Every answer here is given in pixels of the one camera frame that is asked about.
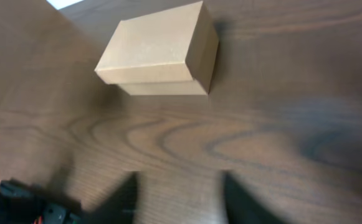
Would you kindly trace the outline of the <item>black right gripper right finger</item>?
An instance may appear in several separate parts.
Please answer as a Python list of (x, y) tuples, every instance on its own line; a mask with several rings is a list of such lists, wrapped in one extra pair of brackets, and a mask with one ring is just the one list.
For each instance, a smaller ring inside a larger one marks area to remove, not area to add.
[(229, 224), (287, 224), (255, 199), (228, 170), (222, 172), (221, 194)]

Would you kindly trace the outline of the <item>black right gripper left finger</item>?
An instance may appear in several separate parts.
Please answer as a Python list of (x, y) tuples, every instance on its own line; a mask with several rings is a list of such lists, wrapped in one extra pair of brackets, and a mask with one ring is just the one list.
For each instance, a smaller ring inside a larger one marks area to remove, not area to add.
[(94, 211), (84, 224), (132, 224), (138, 212), (138, 173), (132, 172)]

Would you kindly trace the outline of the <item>brown cardboard box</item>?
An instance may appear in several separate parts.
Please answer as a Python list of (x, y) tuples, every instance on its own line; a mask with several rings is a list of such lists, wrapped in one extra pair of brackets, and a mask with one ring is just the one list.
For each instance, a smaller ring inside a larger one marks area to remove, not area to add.
[(207, 95), (218, 45), (199, 1), (120, 21), (95, 72), (129, 95)]

